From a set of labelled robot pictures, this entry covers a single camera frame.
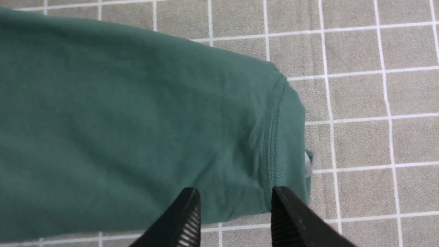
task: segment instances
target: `green sweatshirt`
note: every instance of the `green sweatshirt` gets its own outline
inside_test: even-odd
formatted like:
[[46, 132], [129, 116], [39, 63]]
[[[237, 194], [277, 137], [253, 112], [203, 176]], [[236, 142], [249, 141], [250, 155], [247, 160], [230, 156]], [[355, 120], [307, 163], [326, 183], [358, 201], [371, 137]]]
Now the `green sweatshirt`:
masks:
[[202, 223], [308, 203], [304, 122], [269, 62], [0, 8], [0, 242], [146, 229], [185, 187]]

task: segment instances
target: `grid pattern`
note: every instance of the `grid pattern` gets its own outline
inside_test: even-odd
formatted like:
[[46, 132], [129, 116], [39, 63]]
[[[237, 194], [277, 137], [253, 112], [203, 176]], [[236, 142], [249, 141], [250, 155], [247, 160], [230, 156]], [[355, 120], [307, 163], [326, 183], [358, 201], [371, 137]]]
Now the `grid pattern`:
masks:
[[[0, 0], [152, 29], [271, 61], [306, 109], [311, 208], [359, 246], [437, 246], [439, 1]], [[270, 215], [206, 225], [202, 246], [270, 246]], [[140, 232], [17, 246], [126, 246]]]

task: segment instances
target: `gray tile floor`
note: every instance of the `gray tile floor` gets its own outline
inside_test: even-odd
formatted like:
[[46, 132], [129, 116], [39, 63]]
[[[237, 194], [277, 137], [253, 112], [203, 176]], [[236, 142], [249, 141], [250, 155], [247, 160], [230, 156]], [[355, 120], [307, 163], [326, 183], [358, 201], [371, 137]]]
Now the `gray tile floor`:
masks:
[[[439, 0], [0, 0], [152, 29], [269, 60], [307, 109], [311, 208], [359, 246], [439, 246]], [[270, 246], [270, 216], [204, 226], [202, 246]], [[27, 246], [119, 247], [140, 232]], [[20, 244], [0, 244], [16, 247]]]

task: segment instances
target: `white grout line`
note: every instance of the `white grout line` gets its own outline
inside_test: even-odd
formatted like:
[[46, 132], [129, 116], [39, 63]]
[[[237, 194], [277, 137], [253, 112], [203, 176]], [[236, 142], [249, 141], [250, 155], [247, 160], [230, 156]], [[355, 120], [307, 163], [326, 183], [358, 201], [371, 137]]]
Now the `white grout line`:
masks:
[[265, 54], [266, 60], [270, 61], [270, 39], [268, 38], [268, 14], [267, 14], [267, 0], [263, 0], [264, 9], [264, 31], [265, 31]]
[[[434, 69], [439, 69], [439, 66], [404, 68], [404, 69], [386, 69], [385, 72], [400, 73], [400, 72], [412, 72], [412, 71], [434, 70]], [[375, 75], [381, 73], [382, 70], [358, 71], [358, 72], [349, 72], [349, 73], [328, 74], [328, 78], [344, 77], [344, 76]], [[295, 81], [295, 80], [312, 80], [312, 79], [323, 79], [323, 78], [325, 78], [325, 75], [289, 77], [288, 80]]]
[[209, 19], [209, 45], [213, 47], [212, 0], [207, 0], [207, 17]]
[[102, 243], [102, 232], [99, 232], [98, 234], [98, 241], [97, 241], [97, 246], [98, 247], [103, 247], [103, 243]]
[[102, 21], [102, 0], [97, 0], [97, 20]]
[[218, 223], [218, 246], [223, 247], [223, 224], [220, 222]]
[[47, 15], [47, 6], [48, 6], [48, 4], [47, 4], [47, 2], [48, 2], [49, 0], [44, 0], [43, 1], [43, 14], [44, 15]]
[[349, 172], [349, 171], [368, 171], [368, 170], [377, 170], [377, 169], [390, 169], [392, 167], [395, 168], [403, 168], [403, 167], [420, 167], [420, 166], [431, 166], [431, 165], [439, 165], [439, 161], [429, 161], [429, 162], [419, 162], [419, 163], [402, 163], [402, 164], [389, 164], [389, 165], [378, 165], [378, 166], [365, 166], [365, 167], [346, 167], [346, 168], [337, 168], [337, 169], [320, 169], [313, 170], [313, 174], [321, 174], [321, 173], [333, 173], [335, 172]]
[[157, 32], [157, 1], [152, 2], [152, 30]]
[[439, 44], [438, 44], [438, 33], [436, 30], [436, 14], [435, 14], [435, 5], [433, 3], [433, 0], [430, 0], [430, 10], [432, 12], [432, 21], [433, 21], [433, 35], [434, 35], [434, 39], [435, 39], [435, 47], [436, 47], [436, 58], [438, 60], [439, 63]]
[[419, 118], [419, 117], [435, 117], [439, 116], [439, 113], [419, 113], [410, 115], [395, 115], [395, 116], [374, 116], [365, 118], [350, 118], [350, 119], [336, 119], [336, 120], [323, 120], [323, 121], [310, 121], [305, 122], [305, 125], [320, 125], [320, 124], [342, 124], [342, 123], [357, 123], [357, 122], [367, 122], [367, 121], [379, 121], [390, 119], [402, 119], [402, 118]]
[[222, 226], [215, 228], [204, 228], [201, 229], [201, 232], [224, 232], [224, 231], [234, 231], [234, 230], [251, 230], [251, 229], [260, 229], [260, 228], [269, 228], [271, 224], [260, 224], [260, 225], [235, 225], [235, 226]]
[[[322, 8], [322, 0], [318, 1], [319, 3], [319, 15], [320, 15], [320, 29], [324, 30], [324, 20], [323, 20], [323, 8]], [[331, 157], [332, 157], [332, 169], [334, 172], [332, 173], [334, 176], [334, 192], [335, 192], [335, 207], [337, 211], [337, 224], [338, 224], [338, 232], [342, 234], [342, 215], [340, 212], [340, 199], [338, 196], [338, 180], [337, 180], [337, 164], [335, 161], [335, 144], [334, 144], [334, 123], [333, 123], [333, 115], [331, 108], [331, 98], [329, 94], [329, 81], [328, 81], [328, 69], [327, 69], [327, 60], [326, 60], [326, 45], [325, 45], [325, 33], [321, 32], [320, 34], [322, 39], [322, 57], [323, 57], [323, 69], [324, 69], [324, 79], [325, 79], [325, 89], [326, 89], [326, 103], [329, 113], [329, 127], [331, 133]]]
[[[417, 213], [405, 213], [401, 214], [401, 218], [409, 217], [422, 217], [422, 216], [433, 216], [439, 215], [439, 211], [428, 211], [428, 212], [417, 212]], [[391, 215], [377, 215], [377, 216], [366, 216], [366, 217], [356, 217], [356, 218], [342, 218], [342, 222], [360, 222], [360, 221], [373, 221], [382, 219], [393, 219], [397, 218], [396, 214]], [[337, 223], [338, 219], [328, 219], [324, 220], [326, 223]], [[203, 228], [201, 232], [223, 232], [232, 230], [250, 230], [250, 229], [260, 229], [269, 228], [271, 224], [260, 224], [260, 225], [237, 225], [237, 226], [227, 226], [219, 228]], [[121, 239], [137, 239], [141, 234], [131, 234], [131, 235], [118, 235], [118, 236], [103, 236], [103, 241], [108, 240], [121, 240]], [[28, 246], [39, 246], [39, 245], [54, 245], [62, 243], [86, 243], [86, 242], [96, 242], [99, 241], [99, 237], [91, 238], [77, 238], [77, 239], [64, 239], [64, 240], [48, 240], [48, 241], [36, 241], [36, 242], [23, 242], [23, 243], [0, 243], [0, 247], [28, 247]]]
[[403, 247], [403, 232], [402, 232], [402, 226], [401, 226], [401, 212], [399, 208], [399, 195], [398, 195], [398, 182], [396, 179], [396, 168], [395, 168], [395, 155], [393, 151], [393, 127], [392, 127], [392, 114], [390, 112], [390, 104], [389, 104], [389, 98], [387, 96], [387, 76], [385, 72], [385, 64], [384, 64], [384, 55], [383, 55], [383, 48], [381, 43], [381, 30], [380, 30], [380, 18], [379, 18], [379, 12], [378, 12], [378, 2], [377, 0], [374, 0], [374, 8], [375, 8], [375, 21], [377, 23], [377, 38], [378, 38], [378, 50], [380, 53], [380, 62], [381, 62], [381, 69], [382, 69], [382, 79], [383, 79], [383, 91], [384, 91], [384, 101], [386, 105], [387, 110], [387, 116], [389, 117], [389, 150], [390, 150], [390, 162], [392, 167], [392, 177], [393, 177], [393, 191], [395, 194], [395, 208], [396, 208], [396, 221], [398, 224], [398, 242], [399, 247]]

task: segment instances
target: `floor tile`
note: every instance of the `floor tile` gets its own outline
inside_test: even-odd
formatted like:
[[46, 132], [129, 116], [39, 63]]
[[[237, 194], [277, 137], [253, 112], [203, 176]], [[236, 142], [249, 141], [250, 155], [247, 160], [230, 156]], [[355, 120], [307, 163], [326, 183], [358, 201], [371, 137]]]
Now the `floor tile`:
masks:
[[439, 116], [394, 119], [395, 163], [439, 160]]
[[263, 34], [263, 2], [254, 0], [212, 0], [213, 36]]
[[66, 4], [87, 4], [96, 3], [97, 0], [47, 0], [48, 6], [66, 5]]
[[270, 228], [223, 232], [223, 247], [271, 247]]
[[337, 168], [390, 164], [387, 120], [334, 125]]
[[236, 220], [224, 222], [223, 226], [235, 226], [235, 225], [260, 225], [260, 224], [268, 224], [271, 222], [271, 214], [259, 214], [259, 215], [251, 215], [244, 216]]
[[439, 215], [401, 219], [404, 247], [433, 247], [439, 243]]
[[381, 69], [376, 30], [325, 34], [328, 73]]
[[201, 247], [218, 247], [219, 245], [218, 232], [201, 233]]
[[331, 169], [331, 132], [329, 124], [305, 126], [305, 148], [314, 152], [313, 170]]
[[320, 29], [318, 0], [268, 0], [269, 33]]
[[102, 247], [128, 247], [136, 239], [120, 239], [120, 240], [105, 240], [102, 241]]
[[42, 7], [43, 0], [1, 0], [0, 6], [11, 9]]
[[97, 6], [49, 9], [47, 15], [97, 20]]
[[342, 218], [396, 213], [391, 169], [338, 173]]
[[396, 169], [401, 213], [439, 211], [439, 165]]
[[322, 1], [325, 28], [376, 25], [373, 1]]
[[261, 60], [266, 59], [265, 39], [222, 40], [213, 42], [213, 46], [237, 52]]
[[289, 82], [306, 109], [305, 121], [329, 120], [324, 79]]
[[439, 70], [387, 74], [392, 115], [439, 112]]
[[96, 242], [78, 242], [78, 243], [57, 243], [51, 245], [43, 245], [43, 247], [98, 247], [99, 243]]
[[431, 26], [381, 29], [386, 69], [437, 66]]
[[287, 77], [323, 74], [320, 34], [270, 37], [270, 60]]
[[209, 38], [207, 0], [157, 2], [157, 31], [185, 39]]
[[104, 5], [102, 20], [152, 29], [152, 3]]
[[387, 116], [382, 75], [329, 78], [334, 119]]
[[201, 228], [217, 228], [218, 227], [218, 223], [214, 223], [214, 224], [204, 224], [201, 225]]
[[344, 222], [343, 236], [358, 247], [398, 247], [396, 219]]
[[380, 24], [431, 22], [428, 0], [378, 0]]
[[309, 207], [322, 219], [337, 218], [334, 175], [332, 173], [313, 174]]

